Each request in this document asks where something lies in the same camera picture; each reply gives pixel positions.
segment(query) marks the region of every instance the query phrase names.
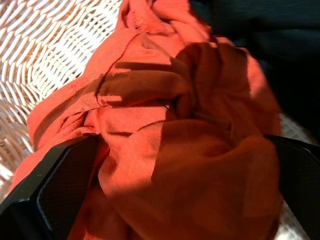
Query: dark fabric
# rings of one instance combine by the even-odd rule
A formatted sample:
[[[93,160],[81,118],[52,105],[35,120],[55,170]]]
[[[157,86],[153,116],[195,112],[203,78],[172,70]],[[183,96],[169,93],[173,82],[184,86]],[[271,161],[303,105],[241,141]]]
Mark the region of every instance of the dark fabric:
[[[191,0],[214,34],[259,61],[282,110],[320,141],[320,1]]]

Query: woven texture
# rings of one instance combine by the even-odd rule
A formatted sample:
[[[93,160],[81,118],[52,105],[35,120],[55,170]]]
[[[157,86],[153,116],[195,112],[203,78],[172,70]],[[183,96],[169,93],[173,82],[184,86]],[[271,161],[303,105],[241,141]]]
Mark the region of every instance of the woven texture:
[[[33,152],[27,117],[80,76],[113,31],[121,0],[0,0],[0,202],[20,162]],[[285,137],[312,143],[282,116]],[[284,206],[277,240],[307,240]]]

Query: orange fabric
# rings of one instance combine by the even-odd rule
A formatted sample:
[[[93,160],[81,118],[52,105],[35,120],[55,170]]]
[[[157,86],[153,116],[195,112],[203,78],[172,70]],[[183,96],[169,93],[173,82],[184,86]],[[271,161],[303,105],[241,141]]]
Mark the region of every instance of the orange fabric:
[[[84,74],[28,126],[36,152],[12,188],[52,146],[100,136],[70,240],[273,239],[279,166],[263,134],[280,134],[279,107],[258,63],[186,0],[124,0]]]

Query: crumpled cloth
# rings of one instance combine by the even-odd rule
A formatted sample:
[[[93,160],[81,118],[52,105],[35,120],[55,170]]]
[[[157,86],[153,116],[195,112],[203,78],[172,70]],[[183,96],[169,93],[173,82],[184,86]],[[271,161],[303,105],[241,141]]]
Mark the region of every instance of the crumpled cloth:
[[[271,240],[282,197],[280,109],[259,64],[186,0],[124,0],[85,72],[28,119],[35,153],[98,135],[69,240]]]

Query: wicker surface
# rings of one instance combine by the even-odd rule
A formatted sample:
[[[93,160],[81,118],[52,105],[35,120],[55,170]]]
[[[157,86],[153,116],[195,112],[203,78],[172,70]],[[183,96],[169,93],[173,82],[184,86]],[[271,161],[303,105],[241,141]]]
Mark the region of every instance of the wicker surface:
[[[113,31],[121,0],[0,0],[0,202],[20,162],[33,152],[30,111],[81,75]],[[283,134],[311,142],[282,118]],[[307,240],[284,206],[277,240]]]

